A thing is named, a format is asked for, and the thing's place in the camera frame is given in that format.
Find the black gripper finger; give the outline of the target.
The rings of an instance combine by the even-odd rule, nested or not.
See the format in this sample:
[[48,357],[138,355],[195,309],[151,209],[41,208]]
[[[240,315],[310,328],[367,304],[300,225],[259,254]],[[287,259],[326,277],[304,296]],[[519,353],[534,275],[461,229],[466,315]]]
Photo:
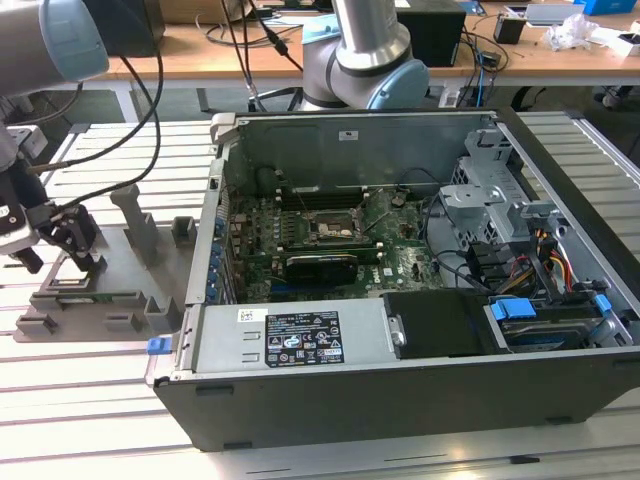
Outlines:
[[37,274],[43,266],[41,257],[31,247],[14,252],[10,257],[20,262],[30,274]]
[[83,205],[41,204],[27,210],[27,219],[44,241],[63,250],[80,271],[88,272],[93,268],[91,248],[97,230]]

